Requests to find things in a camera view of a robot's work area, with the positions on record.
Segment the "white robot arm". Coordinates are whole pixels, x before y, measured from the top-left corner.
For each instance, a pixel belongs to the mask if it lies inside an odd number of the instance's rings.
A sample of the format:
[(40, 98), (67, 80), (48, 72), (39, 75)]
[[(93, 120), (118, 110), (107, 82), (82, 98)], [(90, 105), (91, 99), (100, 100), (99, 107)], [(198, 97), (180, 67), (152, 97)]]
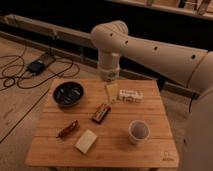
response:
[(213, 171), (213, 51), (132, 37), (120, 20), (93, 27), (91, 41), (105, 81), (118, 78), (124, 56), (199, 94), (185, 130), (178, 171)]

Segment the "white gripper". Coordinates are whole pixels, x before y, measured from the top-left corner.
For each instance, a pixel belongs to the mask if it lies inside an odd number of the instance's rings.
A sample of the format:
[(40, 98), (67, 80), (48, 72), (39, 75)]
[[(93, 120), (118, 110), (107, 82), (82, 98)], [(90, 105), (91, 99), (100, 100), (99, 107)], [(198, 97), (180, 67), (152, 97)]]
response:
[[(120, 68), (115, 69), (103, 69), (101, 67), (98, 68), (99, 76), (102, 80), (106, 82), (111, 82), (116, 80), (119, 77)], [(118, 95), (118, 84), (110, 83), (105, 86), (108, 100), (110, 103), (115, 103)]]

